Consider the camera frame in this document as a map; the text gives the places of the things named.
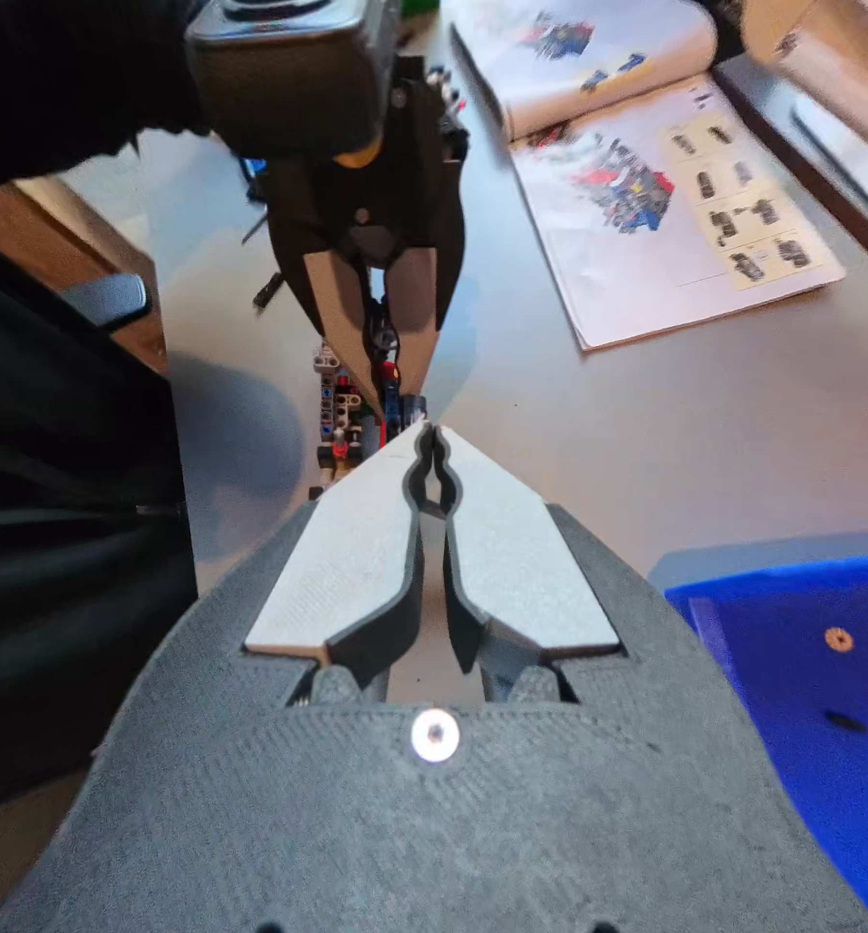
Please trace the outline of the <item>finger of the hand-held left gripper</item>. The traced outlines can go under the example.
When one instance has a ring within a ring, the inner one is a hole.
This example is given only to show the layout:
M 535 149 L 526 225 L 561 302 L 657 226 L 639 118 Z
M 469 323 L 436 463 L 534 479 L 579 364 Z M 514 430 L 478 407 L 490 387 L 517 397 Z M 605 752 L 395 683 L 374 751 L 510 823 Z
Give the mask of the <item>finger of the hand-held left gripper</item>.
M 436 250 L 411 247 L 383 274 L 389 318 L 398 337 L 396 366 L 403 396 L 423 393 L 439 340 L 437 273 Z
M 382 418 L 383 405 L 366 348 L 367 312 L 358 270 L 336 250 L 306 254 L 303 260 L 324 339 L 375 415 Z

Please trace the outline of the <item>person's black jacket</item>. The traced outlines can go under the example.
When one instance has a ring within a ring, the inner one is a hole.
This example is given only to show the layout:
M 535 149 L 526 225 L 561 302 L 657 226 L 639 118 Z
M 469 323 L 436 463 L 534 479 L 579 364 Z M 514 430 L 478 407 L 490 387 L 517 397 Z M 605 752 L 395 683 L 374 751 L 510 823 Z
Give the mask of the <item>person's black jacket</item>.
M 0 254 L 0 804 L 86 766 L 196 596 L 168 381 Z

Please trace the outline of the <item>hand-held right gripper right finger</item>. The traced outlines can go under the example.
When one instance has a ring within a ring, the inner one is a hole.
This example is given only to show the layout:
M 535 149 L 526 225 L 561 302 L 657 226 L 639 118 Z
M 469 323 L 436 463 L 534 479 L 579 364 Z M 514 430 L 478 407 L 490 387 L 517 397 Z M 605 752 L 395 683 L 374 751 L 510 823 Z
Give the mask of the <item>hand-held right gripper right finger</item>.
M 435 429 L 434 467 L 448 632 L 462 671 L 520 673 L 621 649 L 540 494 L 447 427 Z

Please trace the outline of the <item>blue storage bin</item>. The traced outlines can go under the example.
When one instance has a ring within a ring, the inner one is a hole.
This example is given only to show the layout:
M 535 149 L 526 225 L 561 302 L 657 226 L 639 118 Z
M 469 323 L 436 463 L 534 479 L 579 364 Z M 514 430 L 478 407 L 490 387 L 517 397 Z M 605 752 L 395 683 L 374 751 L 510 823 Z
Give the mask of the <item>blue storage bin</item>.
M 666 589 L 794 806 L 868 907 L 868 556 Z

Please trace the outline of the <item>toy brick car chassis model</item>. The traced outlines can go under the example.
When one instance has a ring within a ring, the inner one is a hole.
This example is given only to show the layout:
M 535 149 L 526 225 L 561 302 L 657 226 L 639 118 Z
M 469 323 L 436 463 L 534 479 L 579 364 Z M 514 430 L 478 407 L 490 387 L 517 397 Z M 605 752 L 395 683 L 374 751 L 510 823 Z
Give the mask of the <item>toy brick car chassis model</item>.
M 399 335 L 391 320 L 388 299 L 373 298 L 368 316 L 370 362 L 377 377 L 382 405 L 379 414 L 355 377 L 323 340 L 312 357 L 319 378 L 319 442 L 316 447 L 319 481 L 308 490 L 308 500 L 324 492 L 361 466 L 368 456 L 428 418 L 424 396 L 401 390 L 398 362 Z

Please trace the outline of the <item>wooden board instruction sign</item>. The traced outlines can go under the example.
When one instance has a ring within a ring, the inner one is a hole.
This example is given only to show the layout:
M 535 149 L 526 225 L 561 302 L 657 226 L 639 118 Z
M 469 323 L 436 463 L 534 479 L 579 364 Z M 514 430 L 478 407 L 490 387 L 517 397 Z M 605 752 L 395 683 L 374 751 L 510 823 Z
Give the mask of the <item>wooden board instruction sign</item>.
M 868 1 L 745 1 L 747 54 L 868 144 Z

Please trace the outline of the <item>building instruction booklet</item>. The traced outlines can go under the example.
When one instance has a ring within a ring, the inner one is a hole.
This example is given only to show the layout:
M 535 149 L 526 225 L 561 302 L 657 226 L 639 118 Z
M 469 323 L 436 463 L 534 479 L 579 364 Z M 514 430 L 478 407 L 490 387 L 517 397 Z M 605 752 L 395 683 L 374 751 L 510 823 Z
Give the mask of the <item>building instruction booklet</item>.
M 708 75 L 686 1 L 463 1 L 443 11 L 485 85 L 582 348 L 841 282 L 782 169 Z

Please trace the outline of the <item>person's left forearm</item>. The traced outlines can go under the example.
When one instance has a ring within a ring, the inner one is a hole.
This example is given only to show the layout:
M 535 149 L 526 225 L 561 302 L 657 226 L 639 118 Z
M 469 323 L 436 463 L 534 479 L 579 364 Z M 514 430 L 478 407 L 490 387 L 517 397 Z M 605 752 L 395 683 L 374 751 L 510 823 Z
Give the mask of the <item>person's left forearm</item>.
M 0 185 L 207 131 L 184 34 L 205 2 L 0 1 Z

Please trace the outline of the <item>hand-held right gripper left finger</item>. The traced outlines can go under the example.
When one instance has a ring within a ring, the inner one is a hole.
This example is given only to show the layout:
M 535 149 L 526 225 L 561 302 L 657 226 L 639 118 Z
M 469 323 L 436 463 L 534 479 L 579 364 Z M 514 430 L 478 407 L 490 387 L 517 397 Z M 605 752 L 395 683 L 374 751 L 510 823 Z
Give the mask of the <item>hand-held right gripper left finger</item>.
M 367 687 L 412 647 L 431 428 L 415 422 L 315 501 L 245 637 L 248 652 L 340 666 Z

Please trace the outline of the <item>grey desk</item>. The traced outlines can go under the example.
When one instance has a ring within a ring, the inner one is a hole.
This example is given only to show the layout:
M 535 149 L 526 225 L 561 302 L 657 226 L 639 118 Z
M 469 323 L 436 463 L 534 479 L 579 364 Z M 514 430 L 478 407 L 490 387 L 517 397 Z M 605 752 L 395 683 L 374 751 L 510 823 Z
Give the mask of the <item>grey desk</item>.
M 252 659 L 242 622 L 312 516 L 304 475 L 313 339 L 292 297 L 259 322 L 272 264 L 238 245 L 225 180 L 151 254 L 184 463 L 197 606 L 140 675 L 71 815 L 18 895 L 13 931 L 868 931 L 868 911 L 794 810 L 716 662 L 631 562 L 686 518 L 744 518 L 744 483 L 790 508 L 796 474 L 746 461 L 797 426 L 769 353 L 799 349 L 810 299 L 579 359 L 507 157 L 465 169 L 467 257 L 428 385 L 435 414 L 549 496 L 629 653 L 554 674 L 565 699 L 467 703 L 442 613 L 442 529 L 422 516 L 421 638 L 392 676 L 451 697 L 459 749 L 412 750 L 417 705 L 291 706 L 301 661 Z

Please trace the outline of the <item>white sign stand base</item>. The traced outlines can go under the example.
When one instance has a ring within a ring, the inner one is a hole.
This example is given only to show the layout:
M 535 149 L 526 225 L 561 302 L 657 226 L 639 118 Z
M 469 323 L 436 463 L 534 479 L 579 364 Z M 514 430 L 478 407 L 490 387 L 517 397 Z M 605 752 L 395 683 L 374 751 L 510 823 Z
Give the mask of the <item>white sign stand base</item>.
M 868 206 L 868 143 L 805 95 L 791 107 L 795 125 Z

